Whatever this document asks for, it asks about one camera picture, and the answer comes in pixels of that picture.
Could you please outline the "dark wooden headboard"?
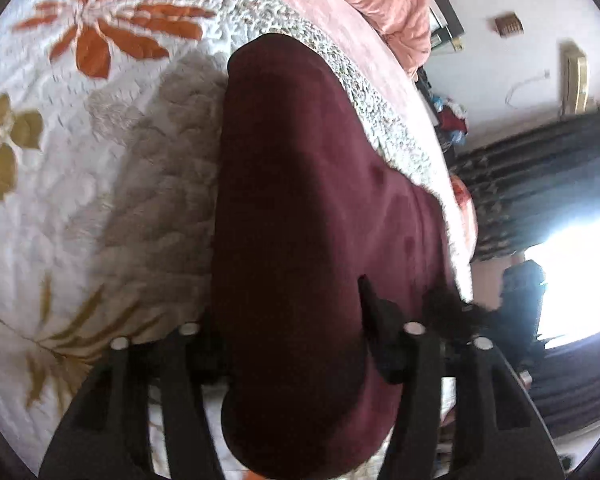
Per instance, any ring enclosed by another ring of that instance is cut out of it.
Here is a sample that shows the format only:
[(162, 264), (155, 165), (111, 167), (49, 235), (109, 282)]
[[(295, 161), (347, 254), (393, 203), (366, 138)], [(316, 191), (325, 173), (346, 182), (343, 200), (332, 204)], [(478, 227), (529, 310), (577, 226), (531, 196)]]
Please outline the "dark wooden headboard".
[(454, 52), (463, 50), (465, 29), (450, 0), (430, 0), (429, 27), (432, 50), (443, 47), (451, 47)]

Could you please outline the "brown wall ornament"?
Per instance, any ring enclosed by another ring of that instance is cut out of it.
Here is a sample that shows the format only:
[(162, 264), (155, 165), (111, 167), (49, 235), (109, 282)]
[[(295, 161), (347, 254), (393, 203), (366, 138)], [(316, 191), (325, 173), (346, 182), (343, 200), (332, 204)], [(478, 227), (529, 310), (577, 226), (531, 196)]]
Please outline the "brown wall ornament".
[(520, 35), (524, 32), (520, 18), (514, 12), (505, 13), (494, 18), (495, 30), (501, 38)]

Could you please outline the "pink bed sheet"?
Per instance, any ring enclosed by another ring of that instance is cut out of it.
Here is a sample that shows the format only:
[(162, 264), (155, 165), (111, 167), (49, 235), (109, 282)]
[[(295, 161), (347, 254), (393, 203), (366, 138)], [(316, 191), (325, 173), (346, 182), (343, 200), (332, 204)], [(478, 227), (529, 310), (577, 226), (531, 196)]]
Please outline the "pink bed sheet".
[(414, 82), (358, 11), (344, 0), (283, 0), (316, 25), (347, 55), (408, 124), (430, 126)]

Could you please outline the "dark curtain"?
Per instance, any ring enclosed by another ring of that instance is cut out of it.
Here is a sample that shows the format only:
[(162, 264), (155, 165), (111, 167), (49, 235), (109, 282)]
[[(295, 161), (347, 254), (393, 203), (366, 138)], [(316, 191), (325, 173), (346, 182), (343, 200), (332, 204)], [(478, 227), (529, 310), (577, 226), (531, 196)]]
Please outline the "dark curtain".
[(474, 258), (523, 252), (600, 216), (600, 109), (458, 155), (452, 173), (476, 208)]

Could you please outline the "wall air conditioner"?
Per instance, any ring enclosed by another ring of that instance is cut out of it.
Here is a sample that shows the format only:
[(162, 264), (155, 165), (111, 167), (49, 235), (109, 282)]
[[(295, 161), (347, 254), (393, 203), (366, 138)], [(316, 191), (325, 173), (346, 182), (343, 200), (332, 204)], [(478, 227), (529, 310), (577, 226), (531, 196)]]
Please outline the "wall air conditioner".
[(560, 45), (562, 55), (562, 114), (580, 115), (588, 110), (588, 58), (572, 41)]

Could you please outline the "orange pillow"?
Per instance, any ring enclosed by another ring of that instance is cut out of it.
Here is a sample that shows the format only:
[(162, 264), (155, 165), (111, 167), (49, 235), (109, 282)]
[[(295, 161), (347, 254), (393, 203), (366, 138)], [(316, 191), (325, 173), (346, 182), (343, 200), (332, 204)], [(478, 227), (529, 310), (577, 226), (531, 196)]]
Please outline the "orange pillow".
[(478, 220), (474, 201), (465, 183), (455, 174), (450, 175), (454, 197), (463, 219), (468, 258), (475, 255), (478, 242)]

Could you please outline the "maroon pants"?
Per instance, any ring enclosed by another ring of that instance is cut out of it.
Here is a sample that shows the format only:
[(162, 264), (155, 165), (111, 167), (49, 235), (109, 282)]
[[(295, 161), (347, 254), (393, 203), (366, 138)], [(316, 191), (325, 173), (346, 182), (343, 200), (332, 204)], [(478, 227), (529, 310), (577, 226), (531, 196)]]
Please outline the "maroon pants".
[(363, 335), (358, 279), (409, 318), (452, 285), (439, 201), (368, 142), (326, 62), (268, 34), (228, 62), (210, 321), (225, 440), (269, 479), (330, 479), (368, 460), (401, 390)]

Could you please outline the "cluttered nightstand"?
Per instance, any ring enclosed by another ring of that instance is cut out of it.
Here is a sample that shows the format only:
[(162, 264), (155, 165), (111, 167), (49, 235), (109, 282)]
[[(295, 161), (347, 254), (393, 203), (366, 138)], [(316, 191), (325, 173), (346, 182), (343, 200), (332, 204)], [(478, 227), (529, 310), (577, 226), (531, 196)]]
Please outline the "cluttered nightstand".
[(465, 144), (468, 133), (466, 110), (446, 96), (434, 93), (423, 67), (419, 67), (416, 72), (415, 84), (430, 113), (446, 166), (452, 168), (455, 166), (457, 152)]

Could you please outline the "white floral quilt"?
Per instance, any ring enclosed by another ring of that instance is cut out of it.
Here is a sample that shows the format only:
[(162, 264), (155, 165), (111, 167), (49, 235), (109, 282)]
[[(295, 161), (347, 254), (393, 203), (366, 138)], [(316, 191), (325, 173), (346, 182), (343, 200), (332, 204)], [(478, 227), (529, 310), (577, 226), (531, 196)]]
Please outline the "white floral quilt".
[(0, 15), (0, 437), (36, 474), (109, 341), (164, 335), (209, 302), (230, 55), (268, 32), (313, 49), (367, 139), (434, 194), (472, 294), (432, 125), (408, 124), (283, 0), (10, 0)]

